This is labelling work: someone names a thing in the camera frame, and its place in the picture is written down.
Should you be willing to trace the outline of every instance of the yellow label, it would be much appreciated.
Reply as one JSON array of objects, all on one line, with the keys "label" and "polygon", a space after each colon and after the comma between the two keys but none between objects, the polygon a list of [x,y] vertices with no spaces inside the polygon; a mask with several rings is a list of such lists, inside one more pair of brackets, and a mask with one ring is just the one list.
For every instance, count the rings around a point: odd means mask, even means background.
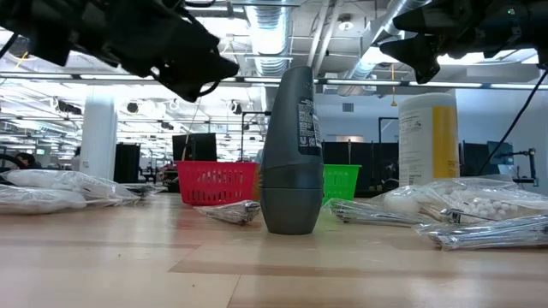
[{"label": "yellow label", "polygon": [[456,108],[432,108],[433,175],[434,179],[458,177],[459,152]]}]

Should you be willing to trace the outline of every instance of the deodorant bottle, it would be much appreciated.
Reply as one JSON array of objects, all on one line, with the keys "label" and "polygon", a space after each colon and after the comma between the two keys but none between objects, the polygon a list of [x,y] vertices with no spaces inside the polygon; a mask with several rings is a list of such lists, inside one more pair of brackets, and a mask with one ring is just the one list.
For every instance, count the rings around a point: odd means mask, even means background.
[{"label": "deodorant bottle", "polygon": [[310,234],[324,195],[313,71],[285,72],[278,88],[261,164],[261,207],[271,233]]}]

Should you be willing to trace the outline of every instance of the desk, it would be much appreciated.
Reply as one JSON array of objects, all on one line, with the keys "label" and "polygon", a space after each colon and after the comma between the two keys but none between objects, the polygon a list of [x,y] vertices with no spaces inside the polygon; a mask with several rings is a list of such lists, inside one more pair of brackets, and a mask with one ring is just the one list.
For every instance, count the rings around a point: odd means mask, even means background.
[{"label": "desk", "polygon": [[239,227],[159,194],[0,216],[2,308],[548,307],[547,250],[440,252],[407,228],[322,215],[307,236]]}]

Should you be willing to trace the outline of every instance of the transparent plastic wrap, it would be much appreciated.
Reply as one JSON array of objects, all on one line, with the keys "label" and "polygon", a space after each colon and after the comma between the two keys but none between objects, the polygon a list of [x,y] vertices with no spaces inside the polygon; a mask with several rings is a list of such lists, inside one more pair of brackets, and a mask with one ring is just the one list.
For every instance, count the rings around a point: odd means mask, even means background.
[{"label": "transparent plastic wrap", "polygon": [[385,197],[386,194],[373,198],[367,203],[334,198],[325,203],[322,210],[335,215],[343,222],[352,223],[411,227],[419,223],[435,222],[429,216],[417,212],[401,213],[388,210],[383,206]]},{"label": "transparent plastic wrap", "polygon": [[157,193],[166,191],[168,187],[152,184],[122,184],[126,189],[141,198],[147,198]]},{"label": "transparent plastic wrap", "polygon": [[130,204],[140,199],[118,183],[76,171],[11,170],[2,176],[18,187],[41,187],[81,193],[87,201],[93,201],[97,206]]},{"label": "transparent plastic wrap", "polygon": [[223,222],[243,225],[251,222],[260,212],[260,203],[250,200],[218,206],[195,206],[198,212]]},{"label": "transparent plastic wrap", "polygon": [[48,214],[86,206],[86,200],[77,192],[0,185],[0,214]]},{"label": "transparent plastic wrap", "polygon": [[528,216],[467,226],[436,223],[414,227],[444,251],[548,246],[548,216]]},{"label": "transparent plastic wrap", "polygon": [[443,220],[442,210],[459,210],[462,223],[486,218],[504,220],[548,213],[546,196],[521,190],[515,183],[485,178],[456,178],[416,187],[421,212]]}]

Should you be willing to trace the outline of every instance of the product label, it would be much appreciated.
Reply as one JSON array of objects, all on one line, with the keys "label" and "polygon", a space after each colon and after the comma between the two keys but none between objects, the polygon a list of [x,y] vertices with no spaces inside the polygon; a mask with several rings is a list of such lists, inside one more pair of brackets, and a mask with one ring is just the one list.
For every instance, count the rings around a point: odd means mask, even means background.
[{"label": "product label", "polygon": [[301,98],[297,104],[297,114],[299,153],[303,155],[320,155],[322,143],[314,101],[309,98]]},{"label": "product label", "polygon": [[433,168],[434,179],[459,176],[459,149],[456,123],[456,109],[448,106],[432,108],[433,126]]},{"label": "product label", "polygon": [[400,186],[459,176],[456,128],[453,107],[400,113]]},{"label": "product label", "polygon": [[432,127],[432,110],[400,113],[400,186],[421,185],[432,176],[432,140],[425,133]]}]

